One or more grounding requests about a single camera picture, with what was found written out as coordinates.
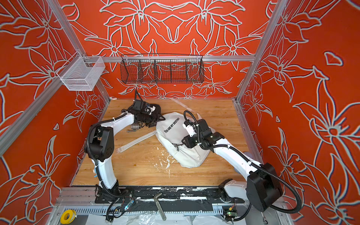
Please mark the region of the white backpack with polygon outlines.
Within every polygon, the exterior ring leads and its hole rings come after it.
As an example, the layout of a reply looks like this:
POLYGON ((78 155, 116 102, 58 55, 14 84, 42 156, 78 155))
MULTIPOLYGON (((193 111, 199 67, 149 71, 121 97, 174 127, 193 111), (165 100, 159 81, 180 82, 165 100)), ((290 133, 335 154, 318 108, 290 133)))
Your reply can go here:
POLYGON ((202 150, 199 146, 190 148, 182 143, 182 139, 188 135, 188 132, 183 127, 185 122, 183 114, 170 112, 165 114, 164 117, 165 121, 158 122, 155 131, 117 148, 116 151, 118 153, 124 152, 130 147, 152 136, 156 136, 167 152, 175 158, 182 167, 199 167, 205 161, 210 151, 202 150))

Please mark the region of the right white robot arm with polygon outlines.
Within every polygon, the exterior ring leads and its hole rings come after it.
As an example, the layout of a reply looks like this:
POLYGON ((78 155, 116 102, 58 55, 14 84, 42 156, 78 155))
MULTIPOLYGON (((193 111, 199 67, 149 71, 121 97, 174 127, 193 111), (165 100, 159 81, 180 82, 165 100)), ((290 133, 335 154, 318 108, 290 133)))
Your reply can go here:
POLYGON ((295 214, 302 209, 302 199, 296 189, 278 177, 275 168, 269 164, 262 164, 238 149, 236 149, 222 134, 212 132, 206 120, 197 120, 189 111, 183 113, 184 124, 188 135, 182 143, 188 147, 200 147, 204 151, 211 151, 232 165, 247 181, 242 186, 235 180, 224 183, 225 194, 230 198, 240 198, 249 201, 258 211, 264 212, 272 208, 278 212, 295 214), (295 197, 296 205, 291 209, 283 209, 274 203, 283 196, 283 187, 288 188, 295 197))

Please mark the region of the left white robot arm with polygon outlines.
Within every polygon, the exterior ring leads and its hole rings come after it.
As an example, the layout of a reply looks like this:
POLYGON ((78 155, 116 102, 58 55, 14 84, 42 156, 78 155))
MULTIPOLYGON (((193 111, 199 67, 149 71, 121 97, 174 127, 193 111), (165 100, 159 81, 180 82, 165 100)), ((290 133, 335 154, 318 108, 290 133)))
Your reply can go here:
POLYGON ((99 181, 98 190, 101 194, 112 198, 126 195, 119 189, 119 182, 112 165, 115 135, 130 125, 151 128, 164 120, 160 105, 145 102, 136 91, 132 105, 122 109, 119 116, 91 125, 84 149, 94 164, 94 172, 99 181))

